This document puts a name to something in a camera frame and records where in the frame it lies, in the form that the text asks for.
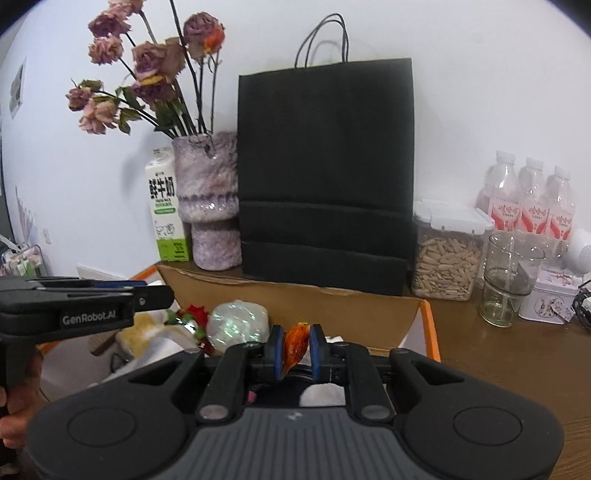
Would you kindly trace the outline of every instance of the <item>white speaker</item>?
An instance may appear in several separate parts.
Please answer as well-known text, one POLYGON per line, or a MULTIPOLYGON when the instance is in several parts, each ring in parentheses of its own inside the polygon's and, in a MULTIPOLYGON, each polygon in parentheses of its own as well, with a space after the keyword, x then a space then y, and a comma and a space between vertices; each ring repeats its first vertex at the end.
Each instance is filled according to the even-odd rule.
POLYGON ((591 233, 582 228, 571 232, 564 262, 568 269, 578 275, 591 271, 591 233))

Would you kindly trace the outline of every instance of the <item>glass cup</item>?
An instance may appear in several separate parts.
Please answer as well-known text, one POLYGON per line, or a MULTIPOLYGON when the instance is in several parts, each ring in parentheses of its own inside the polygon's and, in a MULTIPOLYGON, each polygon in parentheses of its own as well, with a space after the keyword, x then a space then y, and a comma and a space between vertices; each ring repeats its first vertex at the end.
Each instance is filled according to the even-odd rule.
POLYGON ((484 270, 484 295, 479 313, 497 327, 513 325, 513 315, 534 289, 544 251, 527 236, 497 232, 489 238, 484 270))

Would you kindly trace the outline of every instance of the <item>ribbed gray surface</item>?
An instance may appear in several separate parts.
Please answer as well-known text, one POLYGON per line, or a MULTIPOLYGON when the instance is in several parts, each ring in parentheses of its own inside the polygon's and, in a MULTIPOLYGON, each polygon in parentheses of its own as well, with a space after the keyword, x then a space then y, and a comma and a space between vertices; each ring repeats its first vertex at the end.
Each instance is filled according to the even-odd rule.
POLYGON ((247 408, 234 424, 201 429, 154 480, 433 480, 394 435, 344 408, 247 408))

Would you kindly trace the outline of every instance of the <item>green and white milk carton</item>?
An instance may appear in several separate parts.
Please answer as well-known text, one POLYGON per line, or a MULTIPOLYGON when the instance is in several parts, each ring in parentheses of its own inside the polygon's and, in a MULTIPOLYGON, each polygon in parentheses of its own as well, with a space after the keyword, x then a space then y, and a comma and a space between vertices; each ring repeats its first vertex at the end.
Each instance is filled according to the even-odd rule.
POLYGON ((154 160, 146 165, 145 172, 160 258, 186 262, 189 260, 189 243, 183 221, 178 216, 172 147, 155 149, 154 160))

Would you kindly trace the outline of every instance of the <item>human hand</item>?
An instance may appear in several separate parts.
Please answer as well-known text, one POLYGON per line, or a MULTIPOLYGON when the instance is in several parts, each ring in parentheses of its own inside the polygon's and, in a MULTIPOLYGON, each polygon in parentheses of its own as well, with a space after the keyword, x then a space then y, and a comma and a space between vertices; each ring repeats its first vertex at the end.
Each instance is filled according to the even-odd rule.
POLYGON ((22 449, 25 446, 29 422, 45 404, 40 388, 42 366, 43 357, 35 352, 24 383, 10 389, 8 395, 0 387, 0 407, 8 409, 8 415, 0 419, 0 438, 8 448, 22 449))

